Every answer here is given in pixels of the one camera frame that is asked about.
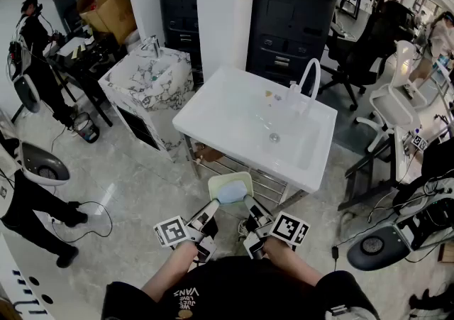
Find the black office chair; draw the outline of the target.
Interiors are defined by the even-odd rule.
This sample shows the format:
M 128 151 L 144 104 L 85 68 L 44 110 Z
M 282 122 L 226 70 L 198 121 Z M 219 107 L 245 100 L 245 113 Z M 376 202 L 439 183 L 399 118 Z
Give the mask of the black office chair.
M 397 51 L 397 42 L 410 42 L 414 37 L 414 13 L 396 1 L 386 1 L 367 20 L 364 31 L 356 40 L 348 40 L 340 30 L 332 27 L 328 37 L 328 57 L 338 63 L 337 68 L 322 65 L 331 75 L 331 81 L 319 88 L 319 93 L 342 84 L 352 100 L 351 111 L 358 102 L 353 87 L 364 94 L 384 72 L 387 59 Z

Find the white curved panel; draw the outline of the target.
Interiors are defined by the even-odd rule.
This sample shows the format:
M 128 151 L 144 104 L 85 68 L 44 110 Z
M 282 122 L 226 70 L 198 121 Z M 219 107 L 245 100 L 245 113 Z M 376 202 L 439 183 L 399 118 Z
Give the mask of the white curved panel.
M 101 320 L 71 287 L 50 253 L 0 233 L 0 285 L 22 320 Z

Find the white grey oval device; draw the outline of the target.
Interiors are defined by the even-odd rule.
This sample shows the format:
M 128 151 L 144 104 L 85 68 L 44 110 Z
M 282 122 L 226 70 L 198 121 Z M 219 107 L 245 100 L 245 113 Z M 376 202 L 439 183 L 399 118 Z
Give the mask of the white grey oval device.
M 41 108 L 41 100 L 32 79 L 29 75 L 19 72 L 19 69 L 15 68 L 12 63 L 7 64 L 7 70 L 13 88 L 24 107 L 32 114 L 38 113 Z
M 352 267 L 361 271 L 380 270 L 403 260 L 412 251 L 416 234 L 409 226 L 381 226 L 356 241 L 347 252 Z
M 63 161 L 32 143 L 21 142 L 20 157 L 24 176 L 34 183 L 56 187 L 70 180 L 70 172 Z

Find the brown cardboard box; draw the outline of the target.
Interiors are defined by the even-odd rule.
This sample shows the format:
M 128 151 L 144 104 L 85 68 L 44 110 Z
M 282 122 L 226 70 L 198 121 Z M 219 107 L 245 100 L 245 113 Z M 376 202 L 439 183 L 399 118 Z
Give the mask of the brown cardboard box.
M 112 33 L 119 45 L 136 30 L 131 0 L 78 0 L 81 19 L 100 33 Z

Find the person's right forearm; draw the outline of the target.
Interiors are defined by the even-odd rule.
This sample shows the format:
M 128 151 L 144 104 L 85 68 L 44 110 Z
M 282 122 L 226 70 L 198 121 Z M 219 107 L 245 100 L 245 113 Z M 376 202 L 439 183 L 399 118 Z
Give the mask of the person's right forearm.
M 292 277 L 315 287 L 323 275 L 303 261 L 284 241 L 273 236 L 267 237 L 264 252 L 281 270 Z

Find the person's left forearm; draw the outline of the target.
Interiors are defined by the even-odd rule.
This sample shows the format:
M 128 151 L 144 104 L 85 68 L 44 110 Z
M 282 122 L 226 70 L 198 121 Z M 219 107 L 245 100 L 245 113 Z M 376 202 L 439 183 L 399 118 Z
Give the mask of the person's left forearm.
M 198 249 L 194 242 L 179 243 L 162 267 L 142 286 L 141 290 L 153 301 L 159 302 L 164 293 L 187 274 L 197 255 Z

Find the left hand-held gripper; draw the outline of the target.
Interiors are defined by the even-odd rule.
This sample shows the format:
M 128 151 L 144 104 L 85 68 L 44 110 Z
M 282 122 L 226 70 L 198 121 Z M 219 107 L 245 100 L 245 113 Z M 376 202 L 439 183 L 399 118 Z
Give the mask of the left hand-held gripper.
M 207 263 L 216 251 L 214 236 L 218 229 L 214 214 L 219 206 L 219 200 L 213 199 L 193 215 L 189 222 L 185 222 L 181 216 L 175 216 L 156 224 L 153 229 L 160 245 L 175 249 L 179 243 L 191 241 L 198 250 L 194 262 Z

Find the large white laundry sink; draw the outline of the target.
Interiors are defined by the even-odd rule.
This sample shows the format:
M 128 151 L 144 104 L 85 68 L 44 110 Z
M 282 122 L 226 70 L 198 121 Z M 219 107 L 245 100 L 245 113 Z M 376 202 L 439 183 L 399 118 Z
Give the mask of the large white laundry sink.
M 265 96 L 267 90 L 272 96 Z M 337 111 L 315 101 L 300 113 L 287 103 L 287 92 L 268 79 L 221 67 L 172 123 L 194 140 L 314 193 L 321 186 Z

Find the pale green soap dish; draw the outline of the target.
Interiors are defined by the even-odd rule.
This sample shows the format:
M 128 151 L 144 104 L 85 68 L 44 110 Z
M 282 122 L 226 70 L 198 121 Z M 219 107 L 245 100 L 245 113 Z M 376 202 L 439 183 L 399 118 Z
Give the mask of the pale green soap dish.
M 217 194 L 221 186 L 235 180 L 243 181 L 247 187 L 247 194 L 252 197 L 254 196 L 253 181 L 250 174 L 248 172 L 233 172 L 230 174 L 213 176 L 209 179 L 208 188 L 210 200 L 217 199 Z

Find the brown cardboard piece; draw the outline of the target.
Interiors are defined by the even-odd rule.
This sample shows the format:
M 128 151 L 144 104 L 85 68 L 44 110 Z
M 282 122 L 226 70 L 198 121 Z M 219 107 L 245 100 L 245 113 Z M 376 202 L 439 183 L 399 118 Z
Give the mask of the brown cardboard piece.
M 197 142 L 195 143 L 196 151 L 195 151 L 195 156 L 197 160 L 204 160 L 207 162 L 214 162 L 223 157 L 223 153 L 210 147 L 207 146 L 203 143 Z

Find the small white sink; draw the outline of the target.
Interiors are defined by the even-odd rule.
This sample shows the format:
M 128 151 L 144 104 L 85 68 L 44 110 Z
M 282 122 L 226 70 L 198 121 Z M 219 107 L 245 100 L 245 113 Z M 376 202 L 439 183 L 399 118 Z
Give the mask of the small white sink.
M 396 181 L 400 184 L 410 184 L 421 175 L 423 152 L 411 144 L 414 134 L 399 126 L 394 128 Z

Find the white office chair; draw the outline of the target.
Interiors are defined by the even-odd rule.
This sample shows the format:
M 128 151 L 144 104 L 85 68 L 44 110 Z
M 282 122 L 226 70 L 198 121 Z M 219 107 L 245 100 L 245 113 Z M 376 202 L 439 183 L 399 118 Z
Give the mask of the white office chair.
M 397 62 L 391 82 L 370 94 L 370 117 L 354 120 L 355 124 L 363 123 L 376 132 L 374 140 L 366 147 L 367 153 L 371 153 L 382 139 L 388 139 L 398 127 L 416 133 L 422 128 L 418 110 L 425 107 L 427 101 L 409 81 L 415 47 L 406 40 L 397 41 L 396 47 Z

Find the marble pattern sink cabinet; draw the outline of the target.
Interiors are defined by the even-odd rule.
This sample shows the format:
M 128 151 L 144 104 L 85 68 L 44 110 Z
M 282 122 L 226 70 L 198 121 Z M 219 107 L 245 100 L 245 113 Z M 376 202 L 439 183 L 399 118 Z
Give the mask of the marble pattern sink cabinet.
M 194 95 L 191 59 L 169 48 L 161 48 L 162 56 L 156 59 L 141 47 L 117 62 L 99 84 L 126 128 L 174 162 L 182 139 L 172 120 Z

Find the black table frame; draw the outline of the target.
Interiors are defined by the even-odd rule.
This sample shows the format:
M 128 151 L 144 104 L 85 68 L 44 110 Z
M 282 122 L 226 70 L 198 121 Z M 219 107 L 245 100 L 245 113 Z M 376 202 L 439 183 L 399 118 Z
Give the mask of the black table frame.
M 352 206 L 373 199 L 378 194 L 398 189 L 400 184 L 396 179 L 397 159 L 394 135 L 380 143 L 371 153 L 366 154 L 345 172 L 347 185 L 344 201 L 338 205 L 338 211 L 344 211 Z M 377 161 L 387 163 L 389 177 L 374 181 L 378 170 Z

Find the metal sink stand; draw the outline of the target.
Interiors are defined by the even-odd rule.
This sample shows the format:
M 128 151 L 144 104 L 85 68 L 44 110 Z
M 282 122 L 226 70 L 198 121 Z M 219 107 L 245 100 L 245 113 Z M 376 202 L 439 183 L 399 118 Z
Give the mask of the metal sink stand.
M 196 143 L 183 133 L 180 135 L 187 152 L 187 159 L 191 163 L 197 178 L 201 179 L 202 170 L 210 172 L 212 175 L 246 171 L 251 176 L 254 197 L 273 214 L 284 211 L 309 196 L 309 193 L 303 189 L 295 189 L 290 183 L 251 167 L 229 155 L 222 155 L 213 162 L 207 162 L 202 156 L 197 158 L 196 148 L 203 148 L 204 144 Z

